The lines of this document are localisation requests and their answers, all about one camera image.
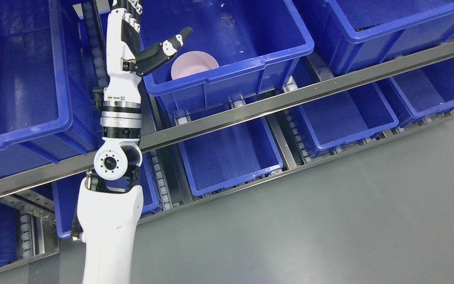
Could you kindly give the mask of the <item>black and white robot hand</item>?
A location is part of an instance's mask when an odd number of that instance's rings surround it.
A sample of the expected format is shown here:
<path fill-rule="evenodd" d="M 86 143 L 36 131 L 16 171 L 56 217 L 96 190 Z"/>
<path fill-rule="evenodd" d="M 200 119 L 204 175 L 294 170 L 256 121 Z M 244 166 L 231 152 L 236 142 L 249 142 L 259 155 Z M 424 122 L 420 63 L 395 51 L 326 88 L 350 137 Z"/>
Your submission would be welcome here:
<path fill-rule="evenodd" d="M 106 64 L 109 76 L 123 72 L 143 77 L 170 62 L 184 46 L 193 29 L 141 48 L 142 0 L 110 0 L 106 37 Z"/>

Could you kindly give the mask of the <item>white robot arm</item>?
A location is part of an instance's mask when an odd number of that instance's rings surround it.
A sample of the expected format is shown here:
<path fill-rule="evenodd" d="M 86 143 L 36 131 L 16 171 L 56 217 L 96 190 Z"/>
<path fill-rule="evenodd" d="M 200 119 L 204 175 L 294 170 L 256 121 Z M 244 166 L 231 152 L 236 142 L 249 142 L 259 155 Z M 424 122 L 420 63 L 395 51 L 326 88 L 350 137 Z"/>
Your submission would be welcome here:
<path fill-rule="evenodd" d="M 84 284 L 128 284 L 136 225 L 143 207 L 138 184 L 142 153 L 141 96 L 138 75 L 110 71 L 104 91 L 103 145 L 94 157 L 94 173 L 83 178 L 77 216 L 86 244 Z"/>

